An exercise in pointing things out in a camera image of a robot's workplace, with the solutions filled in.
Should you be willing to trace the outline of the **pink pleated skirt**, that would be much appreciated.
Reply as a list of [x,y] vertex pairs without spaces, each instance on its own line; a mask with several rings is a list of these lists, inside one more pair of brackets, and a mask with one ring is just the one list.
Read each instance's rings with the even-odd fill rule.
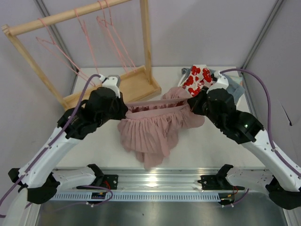
[[170,155],[180,130],[204,124],[204,116],[191,111],[189,98],[183,88],[173,87],[160,100],[127,104],[126,117],[117,125],[120,142],[145,169],[160,165]]

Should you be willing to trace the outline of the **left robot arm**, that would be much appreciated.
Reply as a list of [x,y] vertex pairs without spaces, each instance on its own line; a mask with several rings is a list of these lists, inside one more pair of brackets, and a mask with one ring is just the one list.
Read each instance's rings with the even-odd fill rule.
[[19,190],[27,191],[27,202],[43,204],[59,190],[100,186],[104,174],[96,164],[89,164],[66,175],[54,173],[60,160],[88,134],[109,120],[125,118],[127,106],[119,88],[102,86],[70,108],[58,120],[49,140],[22,168],[12,168],[8,175]]

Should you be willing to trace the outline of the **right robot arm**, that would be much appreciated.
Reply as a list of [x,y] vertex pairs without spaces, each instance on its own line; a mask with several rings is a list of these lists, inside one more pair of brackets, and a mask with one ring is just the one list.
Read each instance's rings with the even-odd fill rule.
[[255,155],[268,172],[223,165],[215,175],[220,187],[240,186],[267,195],[277,206],[293,210],[301,205],[301,169],[269,140],[267,130],[250,113],[237,110],[224,89],[201,91],[188,99],[191,111],[206,116],[227,138]]

